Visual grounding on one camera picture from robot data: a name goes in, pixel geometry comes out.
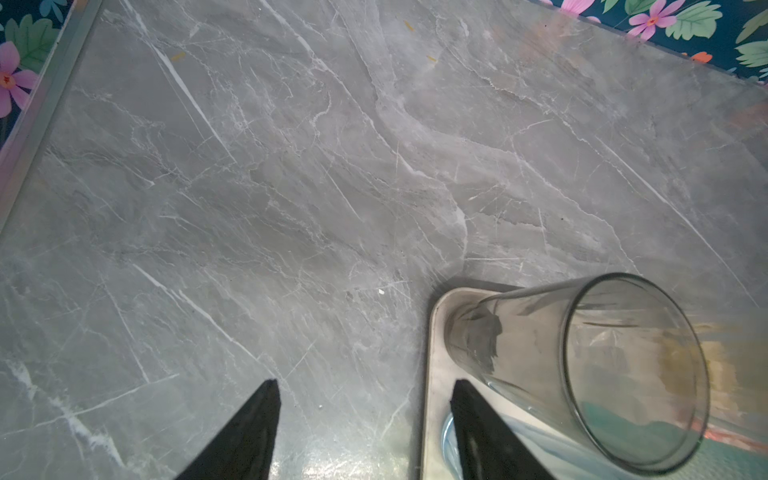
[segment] marble surface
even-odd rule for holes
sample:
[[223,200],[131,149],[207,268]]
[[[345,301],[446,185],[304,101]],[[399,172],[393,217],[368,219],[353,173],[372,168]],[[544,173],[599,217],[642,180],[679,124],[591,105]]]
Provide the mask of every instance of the marble surface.
[[0,478],[415,478],[430,301],[766,306],[768,92],[519,0],[105,0],[0,235]]

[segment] floral pattern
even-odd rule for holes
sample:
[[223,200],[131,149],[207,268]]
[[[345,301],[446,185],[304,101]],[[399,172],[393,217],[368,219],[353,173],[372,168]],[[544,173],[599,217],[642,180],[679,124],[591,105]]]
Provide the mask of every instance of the floral pattern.
[[768,81],[768,0],[538,1],[749,81]]
[[0,5],[0,146],[38,83],[73,0],[3,0]]

